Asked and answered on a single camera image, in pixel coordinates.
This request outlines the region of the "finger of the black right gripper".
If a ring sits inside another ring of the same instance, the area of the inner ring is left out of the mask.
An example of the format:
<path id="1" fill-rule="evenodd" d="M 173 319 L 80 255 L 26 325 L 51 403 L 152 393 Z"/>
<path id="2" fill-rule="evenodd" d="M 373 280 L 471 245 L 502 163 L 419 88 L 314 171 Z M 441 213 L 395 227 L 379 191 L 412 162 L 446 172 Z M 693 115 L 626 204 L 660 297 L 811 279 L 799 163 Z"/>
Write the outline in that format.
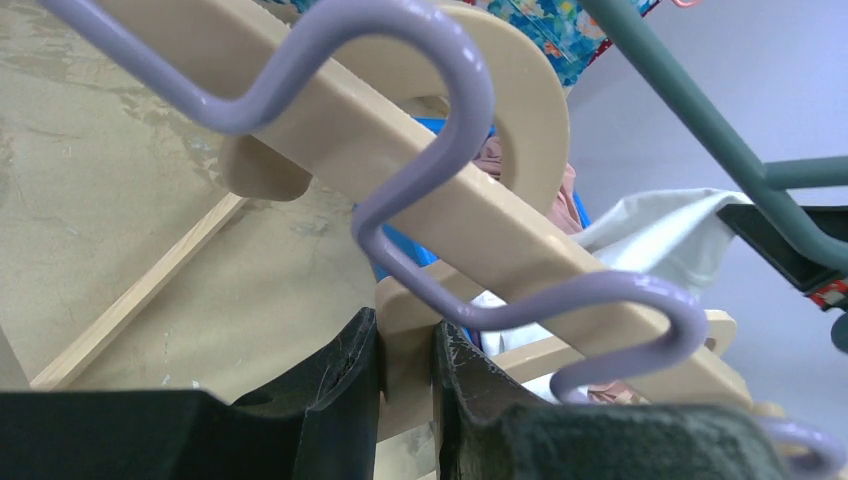
<path id="1" fill-rule="evenodd" d="M 821 310 L 847 309 L 847 276 L 800 254 L 756 206 L 729 204 L 718 217 Z"/>

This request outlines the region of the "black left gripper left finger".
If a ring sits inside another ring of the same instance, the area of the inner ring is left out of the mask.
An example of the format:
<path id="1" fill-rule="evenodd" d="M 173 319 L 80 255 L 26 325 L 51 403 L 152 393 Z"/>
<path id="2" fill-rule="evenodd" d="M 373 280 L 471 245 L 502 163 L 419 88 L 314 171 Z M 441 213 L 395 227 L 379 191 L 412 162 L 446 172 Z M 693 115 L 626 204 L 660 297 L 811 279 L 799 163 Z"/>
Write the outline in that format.
<path id="1" fill-rule="evenodd" d="M 375 313 L 232 403 L 200 390 L 5 393 L 5 479 L 369 479 Z"/>

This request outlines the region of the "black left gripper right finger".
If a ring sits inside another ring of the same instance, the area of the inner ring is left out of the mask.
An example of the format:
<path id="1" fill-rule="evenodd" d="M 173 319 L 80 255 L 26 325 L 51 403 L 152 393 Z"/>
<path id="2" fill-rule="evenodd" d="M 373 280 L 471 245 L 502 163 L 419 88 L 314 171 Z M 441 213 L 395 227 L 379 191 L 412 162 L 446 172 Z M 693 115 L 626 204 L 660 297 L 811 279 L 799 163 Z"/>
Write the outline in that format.
<path id="1" fill-rule="evenodd" d="M 441 322 L 433 337 L 442 479 L 786 479 L 771 442 L 712 405 L 550 404 Z"/>

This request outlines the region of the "teal hanger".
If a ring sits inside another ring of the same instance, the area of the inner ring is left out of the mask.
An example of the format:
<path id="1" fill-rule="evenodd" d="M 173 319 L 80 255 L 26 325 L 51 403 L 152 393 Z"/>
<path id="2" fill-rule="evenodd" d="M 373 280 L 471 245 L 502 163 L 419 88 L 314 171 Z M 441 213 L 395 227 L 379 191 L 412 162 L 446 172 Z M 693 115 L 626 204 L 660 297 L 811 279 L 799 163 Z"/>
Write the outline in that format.
<path id="1" fill-rule="evenodd" d="M 818 227 L 788 192 L 845 186 L 847 158 L 762 162 L 629 2 L 582 6 L 782 237 L 806 258 L 845 273 L 847 243 Z"/>

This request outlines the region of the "cream wooden hanger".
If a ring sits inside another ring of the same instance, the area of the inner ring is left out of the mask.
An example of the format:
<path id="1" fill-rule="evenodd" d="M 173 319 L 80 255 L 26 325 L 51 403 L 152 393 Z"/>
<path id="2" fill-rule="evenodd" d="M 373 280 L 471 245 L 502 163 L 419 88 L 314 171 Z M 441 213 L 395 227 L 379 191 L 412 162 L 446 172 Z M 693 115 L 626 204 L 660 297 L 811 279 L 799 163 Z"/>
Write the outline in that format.
<path id="1" fill-rule="evenodd" d="M 107 13 L 198 84 L 230 96 L 247 88 L 291 30 L 254 1 L 107 1 Z M 431 134 L 393 104 L 374 81 L 330 61 L 281 118 L 258 138 L 285 159 L 354 201 L 409 163 Z M 470 167 L 395 221 L 438 251 L 430 274 L 458 294 L 485 287 L 514 300 L 602 269 L 517 189 Z M 592 307 L 556 318 L 556 335 L 591 356 L 666 326 L 632 303 Z M 716 351 L 698 349 L 679 366 L 631 381 L 655 402 L 713 403 L 752 409 L 743 378 Z"/>
<path id="2" fill-rule="evenodd" d="M 458 2 L 447 1 L 444 9 L 474 37 L 489 63 L 507 187 L 554 223 L 569 219 L 569 206 L 558 201 L 564 182 L 572 176 L 567 162 L 569 116 L 565 91 L 552 68 L 516 28 Z M 436 97 L 443 91 L 435 69 L 394 40 L 351 43 L 341 50 L 338 62 L 382 96 L 398 102 Z M 226 138 L 219 159 L 228 188 L 246 197 L 289 201 L 301 196 L 312 179 L 299 165 L 252 136 Z M 378 436 L 384 440 L 433 417 L 431 363 L 424 353 L 437 316 L 394 280 L 380 281 L 375 298 L 389 387 L 380 405 L 378 426 Z M 734 337 L 735 322 L 718 310 L 707 316 L 710 331 L 719 337 L 718 345 L 702 348 L 680 366 L 648 376 L 646 394 L 619 382 L 594 382 L 593 389 L 621 404 L 658 400 L 749 407 L 752 399 L 745 381 L 721 359 Z M 536 396 L 545 397 L 551 372 L 575 364 L 583 354 L 540 326 L 524 327 L 520 333 L 520 342 L 496 354 L 494 362 Z"/>

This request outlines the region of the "white cloth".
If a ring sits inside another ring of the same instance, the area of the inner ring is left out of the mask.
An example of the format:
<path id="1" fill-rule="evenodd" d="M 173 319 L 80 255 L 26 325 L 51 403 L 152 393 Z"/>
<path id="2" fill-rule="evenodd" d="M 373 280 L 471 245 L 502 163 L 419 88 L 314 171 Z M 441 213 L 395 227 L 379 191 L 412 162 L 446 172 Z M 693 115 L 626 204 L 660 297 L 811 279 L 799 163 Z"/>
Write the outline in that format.
<path id="1" fill-rule="evenodd" d="M 715 283 L 722 259 L 737 236 L 718 216 L 728 205 L 753 203 L 743 193 L 713 188 L 642 192 L 619 200 L 572 239 L 613 269 L 653 275 L 700 297 Z M 720 356 L 735 339 L 737 324 L 721 310 L 708 311 L 708 317 L 711 325 L 705 345 Z M 552 336 L 536 323 L 466 333 L 489 357 Z M 578 391 L 594 403 L 648 403 L 622 381 L 583 386 Z"/>

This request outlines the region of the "pink pleated skirt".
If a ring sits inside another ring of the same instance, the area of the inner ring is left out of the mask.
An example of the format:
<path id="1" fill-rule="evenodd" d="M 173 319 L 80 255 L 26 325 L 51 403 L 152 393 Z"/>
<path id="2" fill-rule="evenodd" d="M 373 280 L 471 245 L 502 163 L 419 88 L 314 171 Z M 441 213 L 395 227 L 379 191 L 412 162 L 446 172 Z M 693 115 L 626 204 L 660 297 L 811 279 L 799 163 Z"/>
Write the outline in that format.
<path id="1" fill-rule="evenodd" d="M 473 159 L 473 163 L 477 167 L 496 180 L 501 176 L 501 161 L 502 149 L 500 140 L 496 136 L 489 137 Z M 574 169 L 567 166 L 555 200 L 547 213 L 548 220 L 568 235 L 579 233 L 584 227 L 583 217 L 585 213 L 574 199 L 575 177 Z M 537 324 L 492 332 L 467 330 L 466 334 L 472 343 L 489 357 L 550 336 L 547 330 Z M 525 382 L 523 386 L 538 397 L 551 403 L 557 403 L 558 399 L 550 390 L 550 378 L 551 376 L 546 374 Z M 646 402 L 622 381 L 582 386 L 578 389 L 578 400 L 613 404 L 644 404 Z"/>

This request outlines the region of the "pink wire hanger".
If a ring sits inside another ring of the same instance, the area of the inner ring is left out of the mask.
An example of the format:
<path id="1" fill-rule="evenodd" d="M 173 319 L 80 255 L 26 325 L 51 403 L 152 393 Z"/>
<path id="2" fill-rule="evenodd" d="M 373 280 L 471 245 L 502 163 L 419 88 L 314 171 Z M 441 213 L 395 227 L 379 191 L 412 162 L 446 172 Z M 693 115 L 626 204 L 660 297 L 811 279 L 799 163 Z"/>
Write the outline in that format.
<path id="1" fill-rule="evenodd" d="M 691 8 L 698 5 L 701 0 L 671 0 L 679 8 Z"/>

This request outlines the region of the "cream wooden hanger front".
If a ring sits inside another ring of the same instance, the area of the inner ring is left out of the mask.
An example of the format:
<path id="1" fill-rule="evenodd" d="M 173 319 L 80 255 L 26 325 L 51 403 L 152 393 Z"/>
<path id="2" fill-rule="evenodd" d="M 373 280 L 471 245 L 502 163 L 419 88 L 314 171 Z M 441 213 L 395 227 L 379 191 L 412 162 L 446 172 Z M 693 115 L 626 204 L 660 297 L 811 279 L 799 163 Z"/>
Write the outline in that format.
<path id="1" fill-rule="evenodd" d="M 107 1 L 107 13 L 198 84 L 230 96 L 247 88 L 291 30 L 254 1 Z M 409 163 L 431 134 L 393 104 L 374 81 L 330 61 L 281 118 L 258 138 L 285 159 L 354 201 Z M 458 294 L 485 287 L 514 300 L 602 269 L 517 189 L 470 167 L 395 221 L 438 251 L 430 274 Z M 556 335 L 591 356 L 666 326 L 632 303 L 592 307 L 556 318 Z M 752 409 L 743 378 L 716 351 L 698 349 L 679 366 L 631 381 L 655 402 L 713 403 Z"/>

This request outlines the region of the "blue floral garment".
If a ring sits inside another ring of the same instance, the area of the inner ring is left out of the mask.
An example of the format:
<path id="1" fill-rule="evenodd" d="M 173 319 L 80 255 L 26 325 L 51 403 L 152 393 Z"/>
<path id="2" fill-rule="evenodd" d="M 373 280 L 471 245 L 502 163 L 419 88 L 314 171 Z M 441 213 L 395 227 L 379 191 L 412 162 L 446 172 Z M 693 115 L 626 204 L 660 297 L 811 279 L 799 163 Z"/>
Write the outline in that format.
<path id="1" fill-rule="evenodd" d="M 364 36 L 384 36 L 422 54 L 459 107 L 489 104 L 494 69 L 539 59 L 544 81 L 570 87 L 607 36 L 574 1 L 265 1 L 291 30 L 256 84 L 278 93 L 304 86 L 321 63 Z"/>

